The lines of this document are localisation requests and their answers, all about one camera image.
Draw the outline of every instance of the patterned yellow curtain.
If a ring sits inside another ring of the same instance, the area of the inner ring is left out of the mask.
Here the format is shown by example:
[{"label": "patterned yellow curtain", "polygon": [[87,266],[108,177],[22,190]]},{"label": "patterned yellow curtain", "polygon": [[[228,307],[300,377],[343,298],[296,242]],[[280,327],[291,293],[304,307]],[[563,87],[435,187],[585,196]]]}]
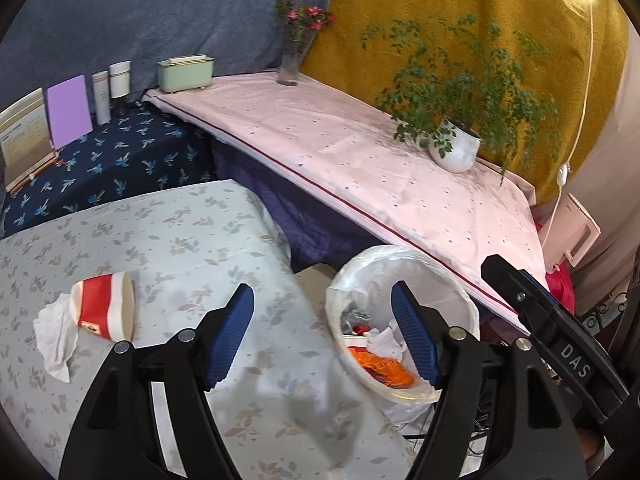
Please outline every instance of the patterned yellow curtain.
[{"label": "patterned yellow curtain", "polygon": [[[512,52],[516,44],[511,32],[516,28],[546,45],[551,57],[527,73],[526,83],[558,102],[561,151],[553,161],[548,147],[540,145],[528,169],[518,158],[509,169],[536,186],[539,203],[558,194],[556,173],[571,151],[582,113],[590,43],[588,0],[332,0],[330,9],[336,22],[318,35],[302,72],[369,104],[391,86],[403,61],[380,43],[363,51],[358,37],[369,23],[473,13],[484,21],[494,18]],[[594,0],[593,19],[593,71],[585,123],[572,159],[574,173],[600,134],[625,60],[628,22],[618,2]]]}]

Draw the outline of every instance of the open book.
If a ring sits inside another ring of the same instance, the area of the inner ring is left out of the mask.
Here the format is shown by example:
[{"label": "open book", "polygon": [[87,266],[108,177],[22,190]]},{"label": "open book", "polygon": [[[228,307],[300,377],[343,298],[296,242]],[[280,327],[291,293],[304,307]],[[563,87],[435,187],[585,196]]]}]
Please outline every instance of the open book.
[{"label": "open book", "polygon": [[58,156],[49,136],[42,88],[0,112],[0,148],[9,193],[55,163]]}]

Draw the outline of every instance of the glass vase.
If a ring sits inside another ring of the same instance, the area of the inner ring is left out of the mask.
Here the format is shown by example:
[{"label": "glass vase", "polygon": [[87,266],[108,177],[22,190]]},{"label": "glass vase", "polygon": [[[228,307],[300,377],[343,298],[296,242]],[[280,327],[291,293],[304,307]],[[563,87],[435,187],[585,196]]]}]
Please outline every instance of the glass vase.
[{"label": "glass vase", "polygon": [[282,64],[278,72],[278,83],[286,86],[296,86],[300,74],[300,62],[306,49],[314,37],[315,31],[305,30],[299,34],[287,31],[284,36]]}]

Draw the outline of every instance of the floor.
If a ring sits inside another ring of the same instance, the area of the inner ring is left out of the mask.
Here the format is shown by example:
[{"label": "floor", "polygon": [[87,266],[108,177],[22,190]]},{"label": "floor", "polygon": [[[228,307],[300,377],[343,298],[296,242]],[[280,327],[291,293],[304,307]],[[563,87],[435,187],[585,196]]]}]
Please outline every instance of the floor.
[{"label": "floor", "polygon": [[[324,308],[324,294],[335,275],[336,271],[327,264],[317,264],[296,273],[295,276],[300,284],[300,288],[302,288],[316,312]],[[396,429],[401,434],[406,435],[426,433],[433,420],[433,413],[434,410],[428,410],[411,424],[405,424]],[[485,440],[485,438],[476,440],[470,446],[469,454],[462,466],[460,475],[471,473],[480,467],[482,460],[481,451],[484,449]],[[411,440],[410,442],[416,451],[422,444],[422,440]]]}]

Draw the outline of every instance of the paper cup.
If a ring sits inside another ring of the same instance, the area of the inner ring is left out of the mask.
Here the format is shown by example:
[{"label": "paper cup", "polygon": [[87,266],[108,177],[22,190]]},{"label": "paper cup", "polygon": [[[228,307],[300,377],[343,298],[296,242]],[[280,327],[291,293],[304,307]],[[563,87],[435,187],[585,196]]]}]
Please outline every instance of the paper cup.
[{"label": "paper cup", "polygon": [[77,282],[69,302],[76,325],[112,341],[133,333],[133,284],[127,272],[104,274]]}]

